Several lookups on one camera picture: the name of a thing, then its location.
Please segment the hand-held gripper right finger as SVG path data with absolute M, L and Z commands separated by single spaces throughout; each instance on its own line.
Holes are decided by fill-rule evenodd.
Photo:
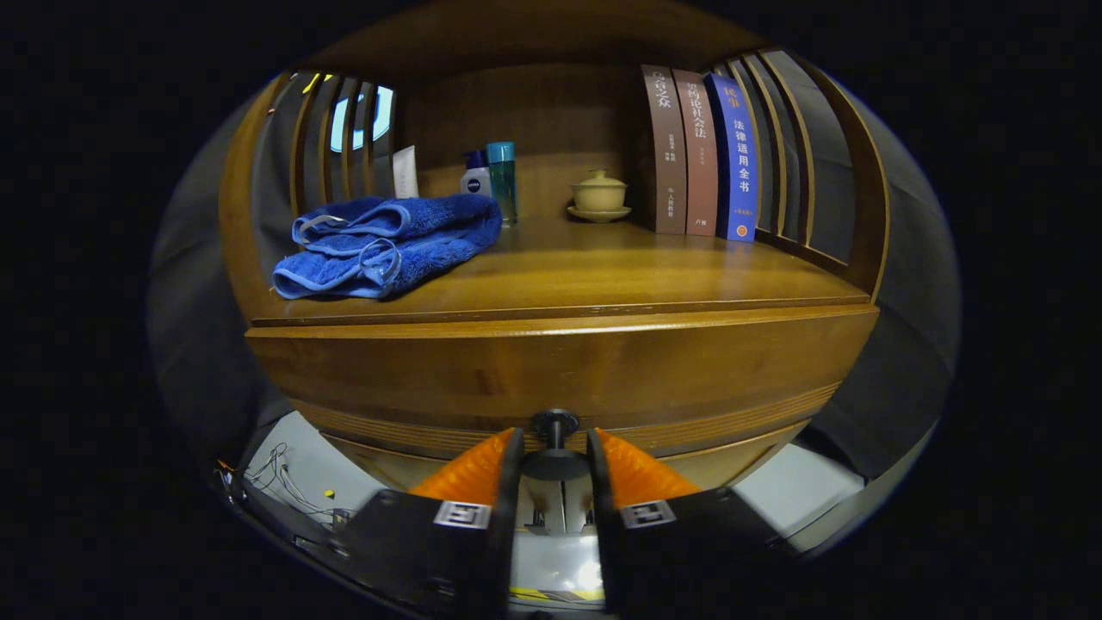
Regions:
M 699 489 L 608 431 L 587 432 L 604 608 L 730 617 L 782 587 L 796 547 L 731 487 Z

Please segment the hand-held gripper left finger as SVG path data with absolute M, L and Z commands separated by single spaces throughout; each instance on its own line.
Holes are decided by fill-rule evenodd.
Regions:
M 331 539 L 366 592 L 417 617 L 503 617 L 523 432 L 501 431 L 412 489 L 383 489 Z

